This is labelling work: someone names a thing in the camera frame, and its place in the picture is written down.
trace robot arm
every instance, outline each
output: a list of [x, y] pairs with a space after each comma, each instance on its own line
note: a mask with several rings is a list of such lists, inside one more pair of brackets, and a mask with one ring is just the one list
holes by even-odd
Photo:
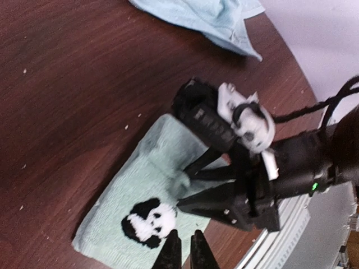
[[[234, 93], [232, 85], [225, 87]], [[347, 181], [359, 183], [359, 107], [334, 126], [272, 143], [274, 124], [255, 96], [246, 100], [237, 93], [240, 98], [229, 102], [228, 92], [223, 93], [190, 80], [174, 98], [174, 115], [210, 145], [185, 172], [191, 180], [225, 181], [180, 200], [180, 210], [242, 230], [255, 225], [278, 231], [281, 199], [313, 195]], [[230, 166], [203, 170], [223, 153], [231, 158]]]

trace cloth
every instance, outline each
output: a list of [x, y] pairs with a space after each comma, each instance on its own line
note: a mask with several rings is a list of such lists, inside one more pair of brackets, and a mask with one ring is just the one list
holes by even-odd
[[258, 0], [130, 0], [164, 21], [202, 32], [216, 45], [241, 55], [262, 56], [249, 40], [245, 19], [264, 12]]
[[[190, 182], [182, 171], [206, 149], [182, 123], [161, 116], [86, 215], [73, 247], [111, 268], [146, 269], [177, 229], [184, 262], [191, 235], [209, 219], [176, 210], [177, 200], [221, 184]], [[226, 164], [219, 159], [209, 167]]]

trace light green towel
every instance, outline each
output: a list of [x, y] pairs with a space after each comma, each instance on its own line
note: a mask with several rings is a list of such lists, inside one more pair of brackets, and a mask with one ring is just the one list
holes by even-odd
[[[182, 239], [182, 260], [185, 261], [190, 253], [191, 235], [196, 229], [203, 231], [209, 219], [184, 214], [179, 210], [176, 217], [172, 207], [176, 206], [178, 198], [221, 184], [190, 182], [182, 171], [206, 149], [197, 137], [171, 115], [160, 117], [87, 214], [77, 230], [73, 247], [113, 269], [151, 268], [175, 220], [175, 228]], [[224, 165], [225, 161], [219, 159], [210, 167]], [[142, 205], [158, 200], [161, 202], [159, 207], [150, 212], [147, 210], [148, 219], [130, 214], [131, 210], [143, 209]], [[152, 239], [160, 241], [159, 246], [150, 248], [130, 239], [122, 227], [124, 220], [127, 223], [137, 221], [131, 222], [138, 224], [140, 231], [136, 231], [136, 237], [147, 239], [149, 233], [156, 233]], [[164, 223], [161, 229], [149, 231], [149, 225], [158, 228], [158, 222], [161, 221]]]

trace panda ear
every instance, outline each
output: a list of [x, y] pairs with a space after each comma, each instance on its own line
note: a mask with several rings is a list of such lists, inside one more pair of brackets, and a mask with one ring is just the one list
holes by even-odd
[[159, 207], [160, 201], [158, 198], [152, 198], [147, 200], [146, 202], [137, 203], [134, 205], [130, 214], [137, 214], [142, 217], [144, 220], [147, 219], [150, 211], [156, 207]]
[[152, 235], [149, 239], [143, 242], [144, 245], [147, 245], [150, 249], [159, 247], [161, 239], [158, 236]]
[[123, 230], [125, 236], [129, 237], [130, 239], [133, 239], [134, 241], [142, 243], [142, 242], [140, 242], [140, 238], [138, 238], [136, 236], [135, 228], [132, 226], [130, 220], [128, 220], [127, 218], [128, 218], [128, 216], [126, 216], [121, 221], [122, 230]]

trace white wall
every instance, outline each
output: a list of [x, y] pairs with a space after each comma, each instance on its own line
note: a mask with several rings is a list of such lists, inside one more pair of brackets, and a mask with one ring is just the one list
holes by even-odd
[[[359, 74], [359, 0], [261, 0], [319, 100]], [[359, 104], [344, 99], [338, 120]]]

